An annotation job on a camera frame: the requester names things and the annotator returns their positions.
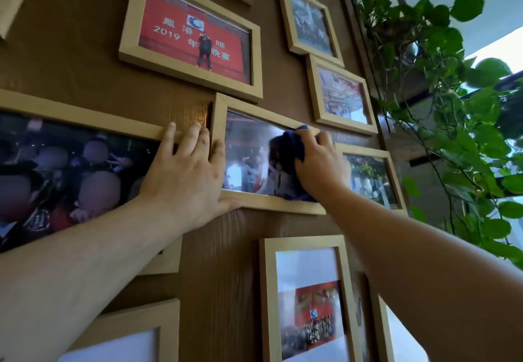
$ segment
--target blue cloth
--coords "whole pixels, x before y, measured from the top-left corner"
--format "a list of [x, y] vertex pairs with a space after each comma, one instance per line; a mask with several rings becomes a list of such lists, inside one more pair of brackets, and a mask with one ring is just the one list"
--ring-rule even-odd
[[[307, 125], [302, 125], [297, 129], [309, 129]], [[280, 146], [280, 160], [282, 161], [283, 167], [292, 168], [292, 176], [296, 185], [297, 195], [293, 198], [288, 198], [292, 201], [309, 201], [317, 202], [309, 193], [307, 193], [302, 187], [300, 181], [296, 176], [296, 169], [294, 167], [294, 160], [298, 158], [300, 161], [305, 159], [305, 146], [301, 141], [301, 136], [297, 135], [295, 129], [288, 129], [284, 132], [281, 138]]]

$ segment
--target pothos plant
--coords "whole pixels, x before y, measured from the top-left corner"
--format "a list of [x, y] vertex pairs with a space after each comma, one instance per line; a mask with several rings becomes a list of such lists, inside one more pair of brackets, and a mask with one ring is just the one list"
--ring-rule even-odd
[[[455, 0], [451, 7], [429, 0], [414, 6], [356, 0], [373, 44], [373, 63], [382, 70], [385, 98], [378, 102], [385, 115], [423, 147], [448, 199], [450, 215], [441, 229], [523, 269], [523, 252], [506, 239], [511, 232], [506, 219], [523, 218], [523, 205], [497, 200], [523, 193], [523, 152], [517, 151], [521, 135], [504, 136], [498, 125], [500, 114], [518, 96], [523, 98], [520, 84], [497, 90], [500, 79], [511, 74], [509, 67], [494, 58], [472, 67], [475, 58], [465, 59], [463, 37], [450, 26], [451, 18], [473, 20], [483, 5], [484, 0]], [[430, 127], [425, 125], [427, 118], [398, 103], [410, 72], [424, 74], [429, 85]], [[479, 89], [469, 94], [463, 84]], [[440, 159], [437, 163], [434, 155]], [[495, 172], [503, 176], [501, 181]], [[414, 180], [403, 178], [403, 184], [409, 195], [420, 196]], [[419, 208], [412, 207], [412, 213], [425, 220]]]

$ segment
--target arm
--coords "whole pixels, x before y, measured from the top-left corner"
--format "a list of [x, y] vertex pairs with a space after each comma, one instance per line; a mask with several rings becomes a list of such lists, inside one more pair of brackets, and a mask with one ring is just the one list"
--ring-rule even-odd
[[173, 155], [175, 131], [134, 200], [0, 255], [0, 360], [55, 362], [157, 253], [239, 207], [219, 200], [223, 143], [209, 160], [209, 132], [195, 124]]
[[302, 185], [333, 217], [369, 279], [431, 361], [523, 359], [523, 273], [444, 231], [350, 190], [327, 132], [298, 131]]

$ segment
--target right hand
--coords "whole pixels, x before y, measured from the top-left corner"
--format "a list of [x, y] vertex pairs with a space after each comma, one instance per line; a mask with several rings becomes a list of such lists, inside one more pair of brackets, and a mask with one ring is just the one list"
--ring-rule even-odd
[[315, 138], [309, 129], [298, 129], [305, 147], [305, 160], [294, 161], [301, 185], [319, 203], [337, 190], [350, 190], [349, 161], [341, 157], [328, 132], [322, 131]]

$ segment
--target photograph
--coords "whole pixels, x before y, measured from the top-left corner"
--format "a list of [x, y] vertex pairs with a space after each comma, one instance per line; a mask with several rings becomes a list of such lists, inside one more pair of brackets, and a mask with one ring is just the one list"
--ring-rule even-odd
[[324, 68], [317, 68], [320, 74], [322, 97], [325, 111], [347, 120], [371, 124], [363, 104], [363, 87]]
[[362, 197], [376, 201], [388, 209], [400, 209], [383, 158], [344, 153], [350, 162], [350, 188]]
[[323, 10], [305, 0], [290, 0], [299, 42], [334, 56]]
[[0, 253], [132, 200], [158, 146], [0, 111]]
[[344, 336], [340, 287], [337, 280], [278, 293], [282, 360]]
[[250, 32], [184, 0], [146, 0], [138, 45], [253, 84]]
[[227, 111], [223, 188], [298, 200], [304, 191], [294, 171], [293, 157], [281, 148], [284, 130]]

